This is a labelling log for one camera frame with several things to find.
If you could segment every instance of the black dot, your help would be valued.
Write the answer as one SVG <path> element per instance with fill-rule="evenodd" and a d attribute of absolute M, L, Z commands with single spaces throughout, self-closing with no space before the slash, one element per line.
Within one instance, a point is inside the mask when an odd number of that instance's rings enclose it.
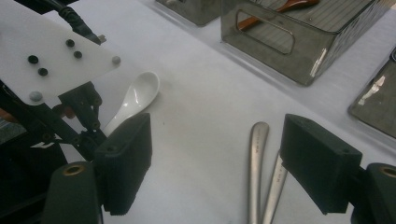
<path fill-rule="evenodd" d="M 75 46 L 75 42 L 72 39 L 66 40 L 66 46 L 69 48 L 73 48 Z"/>
<path fill-rule="evenodd" d="M 82 53 L 80 51 L 75 51 L 74 52 L 74 56 L 75 56 L 75 58 L 81 58 L 82 57 Z"/>
<path fill-rule="evenodd" d="M 35 55 L 30 55 L 30 56 L 27 58 L 27 61 L 28 61 L 29 63 L 38 63 L 38 58 L 37 58 Z"/>
<path fill-rule="evenodd" d="M 37 70 L 38 74 L 42 77 L 46 76 L 49 74 L 49 70 L 45 69 L 45 68 L 39 68 Z"/>

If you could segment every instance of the metal container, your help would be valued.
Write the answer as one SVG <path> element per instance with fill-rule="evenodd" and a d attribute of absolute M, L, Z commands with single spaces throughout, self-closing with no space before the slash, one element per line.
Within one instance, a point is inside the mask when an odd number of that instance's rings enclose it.
<path fill-rule="evenodd" d="M 157 0 L 177 14 L 204 26 L 220 15 L 221 0 Z"/>
<path fill-rule="evenodd" d="M 367 84 L 348 112 L 362 122 L 396 138 L 396 48 Z"/>
<path fill-rule="evenodd" d="M 276 12 L 287 0 L 223 0 L 221 37 L 295 82 L 313 83 L 396 0 L 321 0 L 311 7 Z M 238 24 L 260 22 L 248 30 Z"/>

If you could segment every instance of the white table surface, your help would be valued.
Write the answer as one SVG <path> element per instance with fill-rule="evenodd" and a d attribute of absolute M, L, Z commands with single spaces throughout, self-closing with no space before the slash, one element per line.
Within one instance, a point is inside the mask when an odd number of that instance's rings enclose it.
<path fill-rule="evenodd" d="M 129 82 L 145 71 L 161 79 L 151 115 L 153 156 L 126 216 L 105 223 L 241 224 L 248 214 L 248 139 L 255 122 L 270 127 L 262 196 L 280 146 L 286 113 L 314 120 L 371 162 L 396 164 L 395 139 L 356 121 L 347 107 L 389 56 L 396 40 L 392 9 L 311 87 L 282 77 L 222 43 L 220 20 L 196 27 L 153 0 L 84 0 L 71 5 L 121 67 L 93 83 L 103 97 L 100 120 L 114 116 Z M 46 15 L 63 26 L 56 13 Z M 65 147 L 70 161 L 81 160 Z M 350 213 L 323 216 L 288 175 L 274 223 L 350 223 Z"/>

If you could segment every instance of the white plastic plate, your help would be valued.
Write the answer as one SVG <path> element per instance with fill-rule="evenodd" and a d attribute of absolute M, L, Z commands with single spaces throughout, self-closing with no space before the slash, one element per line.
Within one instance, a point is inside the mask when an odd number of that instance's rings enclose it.
<path fill-rule="evenodd" d="M 72 39 L 73 48 L 65 41 Z M 74 56 L 80 51 L 80 59 Z M 38 63 L 28 62 L 35 55 Z M 115 69 L 115 54 L 12 0 L 0 1 L 0 79 L 28 105 L 39 105 Z M 38 74 L 45 68 L 48 74 Z M 31 92 L 42 99 L 32 101 Z"/>

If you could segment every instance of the spoon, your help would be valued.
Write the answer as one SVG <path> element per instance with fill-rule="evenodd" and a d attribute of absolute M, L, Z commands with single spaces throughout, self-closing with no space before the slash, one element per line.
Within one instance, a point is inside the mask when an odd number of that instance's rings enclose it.
<path fill-rule="evenodd" d="M 310 7 L 319 3 L 319 0 L 288 0 L 282 7 L 276 9 L 276 12 L 282 13 L 302 7 Z M 257 17 L 249 17 L 238 22 L 238 29 L 246 31 L 261 22 Z"/>
<path fill-rule="evenodd" d="M 157 96 L 159 89 L 160 79 L 156 74 L 140 74 L 129 86 L 119 111 L 103 129 L 103 133 L 109 136 L 126 119 L 145 109 Z"/>
<path fill-rule="evenodd" d="M 264 214 L 262 216 L 262 224 L 271 224 L 273 222 L 277 204 L 279 203 L 280 195 L 282 194 L 283 186 L 285 185 L 288 171 L 282 166 L 282 159 L 279 152 L 276 156 L 276 163 L 274 166 L 271 185 L 267 194 L 267 202 L 265 203 Z"/>
<path fill-rule="evenodd" d="M 260 220 L 262 156 L 269 131 L 270 127 L 267 123 L 257 122 L 250 132 L 247 224 L 259 224 Z"/>

